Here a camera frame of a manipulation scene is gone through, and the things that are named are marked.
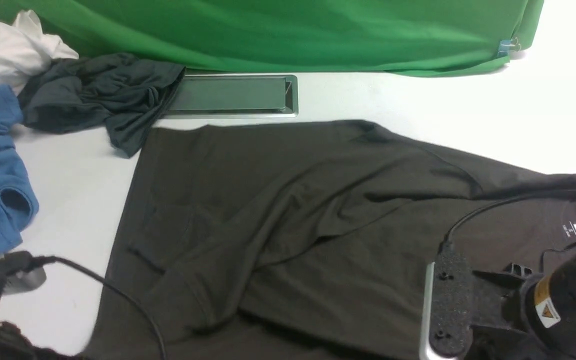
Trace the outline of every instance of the dark brown t-shirt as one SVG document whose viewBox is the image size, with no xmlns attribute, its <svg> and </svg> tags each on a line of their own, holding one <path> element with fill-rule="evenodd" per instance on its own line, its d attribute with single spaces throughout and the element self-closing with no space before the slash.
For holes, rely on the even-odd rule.
<svg viewBox="0 0 576 360">
<path fill-rule="evenodd" d="M 153 129 L 106 278 L 139 298 L 171 359 L 418 358 L 425 269 L 461 216 L 576 189 L 367 121 Z M 485 212 L 455 233 L 474 269 L 536 267 L 576 241 L 576 201 Z M 566 255 L 548 255 L 553 269 Z M 103 290 L 86 354 L 156 359 L 148 324 Z"/>
</svg>

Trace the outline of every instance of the white table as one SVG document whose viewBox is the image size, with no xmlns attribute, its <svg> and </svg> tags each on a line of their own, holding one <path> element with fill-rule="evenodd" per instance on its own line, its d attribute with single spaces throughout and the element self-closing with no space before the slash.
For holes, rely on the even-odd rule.
<svg viewBox="0 0 576 360">
<path fill-rule="evenodd" d="M 535 171 L 576 173 L 576 1 L 547 0 L 533 47 L 496 73 L 297 77 L 300 113 L 290 121 L 365 119 Z M 249 123 L 162 120 L 157 126 L 188 130 Z M 117 157 L 105 129 L 51 136 L 20 128 L 14 136 L 40 204 L 20 248 L 63 256 L 104 274 L 137 155 Z M 38 346 L 75 354 L 96 321 L 101 286 L 62 265 L 46 272 L 40 289 L 2 300 L 0 320 L 17 324 Z"/>
</svg>

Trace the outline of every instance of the green backdrop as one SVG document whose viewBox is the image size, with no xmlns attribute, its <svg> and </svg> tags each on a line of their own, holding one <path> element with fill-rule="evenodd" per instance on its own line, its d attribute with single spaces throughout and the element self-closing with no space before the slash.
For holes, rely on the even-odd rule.
<svg viewBox="0 0 576 360">
<path fill-rule="evenodd" d="M 32 9 L 83 56 L 128 51 L 235 72 L 501 68 L 501 41 L 530 47 L 544 0 L 0 0 Z"/>
</svg>

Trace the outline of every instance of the black foam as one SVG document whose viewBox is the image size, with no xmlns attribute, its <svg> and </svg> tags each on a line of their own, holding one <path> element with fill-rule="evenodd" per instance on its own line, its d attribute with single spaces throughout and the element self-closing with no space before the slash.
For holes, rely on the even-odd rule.
<svg viewBox="0 0 576 360">
<path fill-rule="evenodd" d="M 464 256 L 451 248 L 437 255 L 432 282 L 430 346 L 445 357 L 466 353 L 473 318 L 473 272 Z"/>
</svg>

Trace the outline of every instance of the black cable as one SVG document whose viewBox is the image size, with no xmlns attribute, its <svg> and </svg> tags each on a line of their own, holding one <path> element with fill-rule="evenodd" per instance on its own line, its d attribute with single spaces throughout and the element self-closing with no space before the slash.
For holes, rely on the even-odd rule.
<svg viewBox="0 0 576 360">
<path fill-rule="evenodd" d="M 478 209 L 475 209 L 463 217 L 461 217 L 454 225 L 446 232 L 446 235 L 441 242 L 441 249 L 445 247 L 454 248 L 455 244 L 453 243 L 453 235 L 455 231 L 459 229 L 464 223 L 469 221 L 470 219 L 476 217 L 479 214 L 487 212 L 488 210 L 494 209 L 496 207 L 500 207 L 502 205 L 508 205 L 512 203 L 516 203 L 518 201 L 529 200 L 529 199 L 542 199 L 542 198 L 560 198 L 563 197 L 565 199 L 576 199 L 576 189 L 555 189 L 555 190 L 547 190 L 547 191 L 536 191 L 533 193 L 521 194 L 518 196 L 513 196 L 509 198 L 505 198 L 503 200 L 499 200 L 496 202 L 489 203 L 488 205 L 484 205 Z"/>
<path fill-rule="evenodd" d="M 568 251 L 571 251 L 574 248 L 576 248 L 576 242 L 569 244 L 565 248 L 560 249 L 549 248 L 547 250 L 542 251 L 541 255 L 539 256 L 539 272 L 542 274 L 544 273 L 544 258 L 546 257 L 547 253 L 567 253 Z"/>
<path fill-rule="evenodd" d="M 152 331 L 155 334 L 155 337 L 157 338 L 160 360 L 167 360 L 168 359 L 168 356 L 166 353 L 166 344 L 164 342 L 164 337 L 162 336 L 162 331 L 160 331 L 160 328 L 157 325 L 157 323 L 155 322 L 155 319 L 153 319 L 153 317 L 144 309 L 144 307 L 142 307 L 142 305 L 139 304 L 139 301 L 135 300 L 132 296 L 121 291 L 115 285 L 112 285 L 110 282 L 106 281 L 105 278 L 103 278 L 102 276 L 99 276 L 94 271 L 91 271 L 90 269 L 87 269 L 84 266 L 77 264 L 77 262 L 73 262 L 71 260 L 64 259 L 64 258 L 58 257 L 58 256 L 35 256 L 33 259 L 32 265 L 34 266 L 34 268 L 39 268 L 39 267 L 42 267 L 44 265 L 54 264 L 54 263 L 64 264 L 67 267 L 73 268 L 78 272 L 81 272 L 83 274 L 86 274 L 87 276 L 90 276 L 90 278 L 97 280 L 99 283 L 103 284 L 108 289 L 114 291 L 117 295 L 123 297 L 125 300 L 128 301 L 128 303 L 131 303 L 131 305 L 133 305 L 148 320 L 148 322 L 150 322 L 150 326 L 152 327 Z"/>
</svg>

